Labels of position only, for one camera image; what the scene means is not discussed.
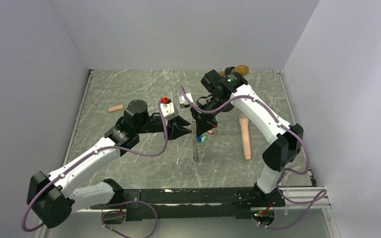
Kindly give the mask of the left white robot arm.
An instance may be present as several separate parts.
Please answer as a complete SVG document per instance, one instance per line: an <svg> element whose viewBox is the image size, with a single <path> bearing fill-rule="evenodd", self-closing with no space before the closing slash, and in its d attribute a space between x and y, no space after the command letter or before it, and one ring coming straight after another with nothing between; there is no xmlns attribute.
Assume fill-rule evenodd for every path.
<svg viewBox="0 0 381 238"><path fill-rule="evenodd" d="M158 111L151 115L145 101L131 101L115 125L81 156L48 174L39 171L31 177L27 210L33 211L42 225L54 228L71 213L83 208L97 204L119 207L124 190L113 179L105 179L89 187L80 188L79 185L92 173L127 152L146 157L161 155L169 140L191 133L189 126L190 122L178 114L177 107L166 97L159 99ZM139 143L140 134L158 132L164 135L161 152L146 154L133 150Z"/></svg>

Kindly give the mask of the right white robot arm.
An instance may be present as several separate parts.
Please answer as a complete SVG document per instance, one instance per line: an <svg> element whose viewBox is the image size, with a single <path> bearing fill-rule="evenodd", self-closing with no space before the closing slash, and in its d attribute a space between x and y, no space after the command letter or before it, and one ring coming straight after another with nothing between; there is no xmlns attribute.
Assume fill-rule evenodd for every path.
<svg viewBox="0 0 381 238"><path fill-rule="evenodd" d="M197 136L216 128L216 116L232 105L254 123L269 143L262 154L265 166L254 185L254 201L266 206L273 200L286 165L302 150L303 128L278 116L257 96L248 81L231 67L224 76L215 70L209 71L201 83L210 95L205 104L190 103Z"/></svg>

